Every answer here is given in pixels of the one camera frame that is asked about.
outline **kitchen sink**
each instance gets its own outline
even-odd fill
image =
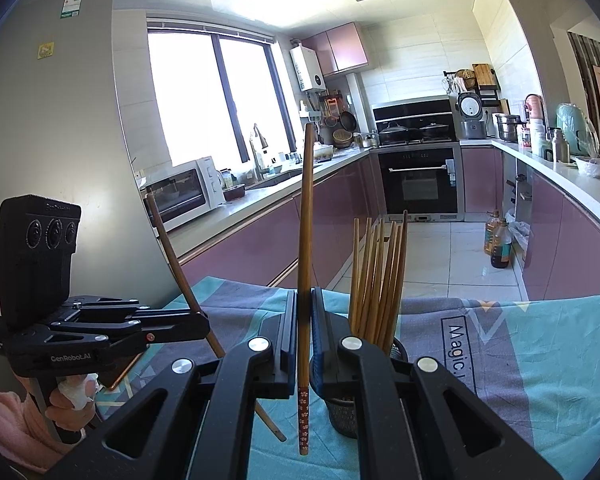
[[[267,180],[263,180],[262,182],[253,184],[253,186],[249,186],[246,189],[248,191],[250,189],[262,189],[263,187],[277,186],[281,182],[284,182],[285,180],[289,180],[290,178],[293,178],[300,174],[302,174],[302,168],[298,168],[297,170],[285,171],[285,173],[280,173],[279,175],[272,176],[272,177],[268,178]]]

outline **black mesh basket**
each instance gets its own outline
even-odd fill
[[[391,346],[391,359],[407,361],[407,352],[402,343],[394,339]],[[329,399],[325,400],[329,412],[329,422],[339,434],[349,438],[358,437],[358,421],[356,420],[356,407],[353,399]]]

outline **cutting board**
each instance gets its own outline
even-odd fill
[[[496,88],[496,79],[491,73],[491,67],[486,63],[474,64],[475,79],[478,86],[484,89]]]

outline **hand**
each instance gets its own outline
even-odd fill
[[[26,390],[32,395],[31,388],[29,387],[29,379],[18,377],[17,379],[22,383]],[[84,381],[86,376],[70,376],[67,380],[71,384],[80,384]],[[85,385],[85,394],[88,397],[93,397],[96,393],[96,381],[88,381]],[[84,428],[89,421],[95,415],[95,403],[93,401],[87,402],[87,405],[81,410],[74,410],[74,405],[67,399],[60,390],[57,388],[49,395],[49,406],[45,411],[45,416],[49,420],[54,421],[59,428],[67,431],[80,431]]]

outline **window frame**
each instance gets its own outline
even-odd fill
[[[286,108],[285,96],[282,91],[282,84],[280,83],[280,76],[278,75],[278,69],[273,59],[273,52],[271,51],[271,45],[269,43],[264,43],[260,41],[247,40],[245,38],[236,38],[235,36],[231,36],[229,34],[218,34],[215,32],[204,32],[201,30],[161,30],[159,28],[148,28],[148,34],[198,34],[200,36],[210,36],[211,37],[211,45],[214,49],[214,55],[216,56],[216,66],[218,67],[218,73],[220,75],[220,83],[222,85],[222,92],[224,94],[224,101],[226,104],[227,111],[229,112],[229,118],[231,120],[231,126],[234,130],[235,142],[238,147],[238,152],[240,154],[240,160],[242,162],[248,162],[251,160],[251,156],[249,154],[249,150],[247,150],[247,145],[244,142],[244,135],[242,134],[242,129],[240,127],[240,123],[238,122],[238,110],[235,106],[234,98],[231,92],[231,85],[229,83],[229,76],[226,71],[226,66],[224,64],[224,56],[222,55],[222,47],[220,45],[220,39],[231,40],[231,41],[240,41],[242,43],[251,43],[256,44],[262,47],[264,51],[264,56],[267,61],[267,66],[269,68],[269,76],[271,78],[271,83],[273,84],[273,89],[276,95],[276,100],[278,101],[278,108],[280,109],[280,117],[282,118],[282,123],[285,127],[286,141],[289,145],[289,151],[295,152],[296,147],[296,138],[294,136],[293,126],[291,124],[291,117],[289,116],[289,111]]]

